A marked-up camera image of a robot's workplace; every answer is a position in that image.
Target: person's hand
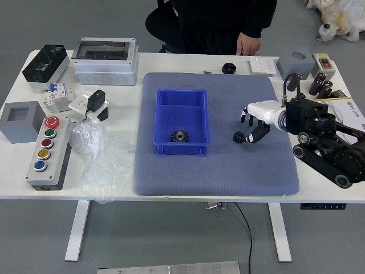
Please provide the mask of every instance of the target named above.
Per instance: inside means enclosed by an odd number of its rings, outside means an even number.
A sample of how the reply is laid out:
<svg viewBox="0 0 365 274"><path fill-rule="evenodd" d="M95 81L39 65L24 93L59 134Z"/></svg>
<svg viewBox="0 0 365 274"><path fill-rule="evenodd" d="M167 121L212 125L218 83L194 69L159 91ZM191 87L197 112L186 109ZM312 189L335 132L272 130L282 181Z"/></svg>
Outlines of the person's hand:
<svg viewBox="0 0 365 274"><path fill-rule="evenodd" d="M261 47L261 38L252 38L240 33L237 39L236 55L255 55Z"/></svg>

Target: push button station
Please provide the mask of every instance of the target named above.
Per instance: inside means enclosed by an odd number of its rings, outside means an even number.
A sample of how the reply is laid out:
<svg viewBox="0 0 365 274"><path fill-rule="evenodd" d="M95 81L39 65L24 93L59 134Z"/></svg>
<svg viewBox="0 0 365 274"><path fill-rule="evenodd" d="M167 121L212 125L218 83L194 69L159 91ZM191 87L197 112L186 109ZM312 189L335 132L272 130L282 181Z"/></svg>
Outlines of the push button station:
<svg viewBox="0 0 365 274"><path fill-rule="evenodd" d="M61 190L70 158L71 121L68 117L46 117L25 177L36 190Z"/></svg>
<svg viewBox="0 0 365 274"><path fill-rule="evenodd" d="M336 73L336 67L333 61L326 53L314 53L314 67L311 71L313 78L315 78L320 72L326 74L326 80L330 80Z"/></svg>

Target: gray box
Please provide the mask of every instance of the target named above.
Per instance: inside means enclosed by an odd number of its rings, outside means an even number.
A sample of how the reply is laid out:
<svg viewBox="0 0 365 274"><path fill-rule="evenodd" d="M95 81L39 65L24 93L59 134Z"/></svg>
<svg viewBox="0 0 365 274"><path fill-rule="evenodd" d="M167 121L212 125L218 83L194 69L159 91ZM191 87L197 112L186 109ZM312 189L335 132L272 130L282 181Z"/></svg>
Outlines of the gray box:
<svg viewBox="0 0 365 274"><path fill-rule="evenodd" d="M12 144L35 142L45 116L38 101L6 103L0 131Z"/></svg>
<svg viewBox="0 0 365 274"><path fill-rule="evenodd" d="M298 73L302 79L307 79L312 71L315 62L306 47L296 49L285 48L277 62L277 68L281 78L284 80L291 73Z"/></svg>

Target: red button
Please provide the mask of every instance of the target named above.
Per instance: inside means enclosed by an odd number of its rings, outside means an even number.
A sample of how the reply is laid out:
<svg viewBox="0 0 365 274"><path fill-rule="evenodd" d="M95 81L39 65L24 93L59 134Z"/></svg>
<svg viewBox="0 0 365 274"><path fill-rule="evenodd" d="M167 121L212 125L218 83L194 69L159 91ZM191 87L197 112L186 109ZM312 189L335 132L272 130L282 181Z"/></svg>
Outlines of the red button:
<svg viewBox="0 0 365 274"><path fill-rule="evenodd" d="M40 146L46 149L51 148L53 147L53 141L51 139L45 139L41 142Z"/></svg>
<svg viewBox="0 0 365 274"><path fill-rule="evenodd" d="M44 125L48 128L57 128L59 126L59 119L56 116L48 117L44 121Z"/></svg>

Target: emergency stop button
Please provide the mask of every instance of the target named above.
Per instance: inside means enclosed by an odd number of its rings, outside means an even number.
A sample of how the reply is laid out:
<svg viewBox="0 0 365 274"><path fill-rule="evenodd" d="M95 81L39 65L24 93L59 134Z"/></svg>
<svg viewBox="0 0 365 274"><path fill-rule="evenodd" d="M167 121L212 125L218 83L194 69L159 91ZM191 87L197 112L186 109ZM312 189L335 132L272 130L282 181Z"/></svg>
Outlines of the emergency stop button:
<svg viewBox="0 0 365 274"><path fill-rule="evenodd" d="M44 125L48 128L57 128L59 126L59 118L56 116L48 117L44 121Z"/></svg>

